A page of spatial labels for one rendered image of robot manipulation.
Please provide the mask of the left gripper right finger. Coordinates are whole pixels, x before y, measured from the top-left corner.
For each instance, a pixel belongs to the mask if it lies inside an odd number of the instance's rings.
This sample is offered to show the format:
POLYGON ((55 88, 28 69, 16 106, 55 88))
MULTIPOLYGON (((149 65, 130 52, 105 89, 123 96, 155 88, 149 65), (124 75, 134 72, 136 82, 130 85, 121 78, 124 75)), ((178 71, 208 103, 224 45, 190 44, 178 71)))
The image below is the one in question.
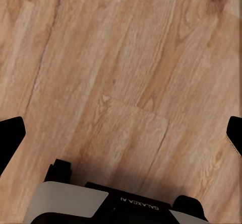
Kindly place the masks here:
POLYGON ((226 133, 242 156, 242 118, 230 117, 226 133))

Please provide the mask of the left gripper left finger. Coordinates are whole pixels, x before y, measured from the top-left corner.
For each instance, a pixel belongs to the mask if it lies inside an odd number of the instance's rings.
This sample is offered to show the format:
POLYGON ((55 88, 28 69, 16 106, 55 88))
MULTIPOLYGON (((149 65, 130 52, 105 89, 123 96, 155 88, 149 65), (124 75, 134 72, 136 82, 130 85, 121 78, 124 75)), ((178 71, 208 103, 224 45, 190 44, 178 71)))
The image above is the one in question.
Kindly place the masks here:
POLYGON ((25 135, 21 116, 0 122, 0 176, 25 135))

